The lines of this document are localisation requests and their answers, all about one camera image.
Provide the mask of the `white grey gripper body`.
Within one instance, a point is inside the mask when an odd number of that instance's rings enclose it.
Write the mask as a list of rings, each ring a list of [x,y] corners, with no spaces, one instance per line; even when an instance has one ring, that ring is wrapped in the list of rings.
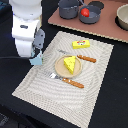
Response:
[[[21,57],[32,57],[34,49],[42,49],[45,33],[40,28],[40,20],[23,20],[13,17],[12,37]]]

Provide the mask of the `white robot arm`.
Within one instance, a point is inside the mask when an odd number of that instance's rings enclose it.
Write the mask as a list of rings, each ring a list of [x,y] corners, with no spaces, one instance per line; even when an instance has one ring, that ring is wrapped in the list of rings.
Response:
[[[31,57],[33,42],[41,27],[42,0],[9,0],[13,11],[12,37],[18,54]]]

